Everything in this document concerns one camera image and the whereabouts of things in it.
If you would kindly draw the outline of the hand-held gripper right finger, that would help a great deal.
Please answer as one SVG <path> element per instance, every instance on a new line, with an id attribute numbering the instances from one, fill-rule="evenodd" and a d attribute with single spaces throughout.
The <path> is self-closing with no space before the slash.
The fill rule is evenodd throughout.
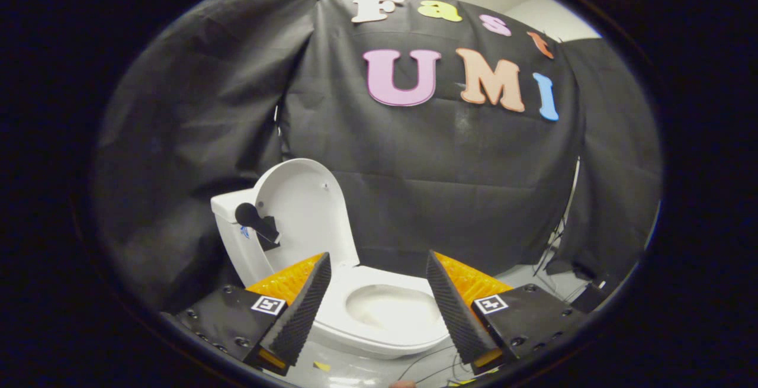
<path id="1" fill-rule="evenodd" d="M 430 251 L 426 280 L 462 364 L 482 374 L 547 352 L 571 338 L 587 315 L 541 287 L 512 287 Z"/>

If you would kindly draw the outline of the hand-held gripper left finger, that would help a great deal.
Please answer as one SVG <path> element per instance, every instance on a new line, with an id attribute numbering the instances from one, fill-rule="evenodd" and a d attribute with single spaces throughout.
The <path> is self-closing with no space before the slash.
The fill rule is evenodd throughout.
<path id="1" fill-rule="evenodd" d="M 300 358 L 332 274 L 327 252 L 249 286 L 222 286 L 172 324 L 223 356 L 285 376 Z"/>

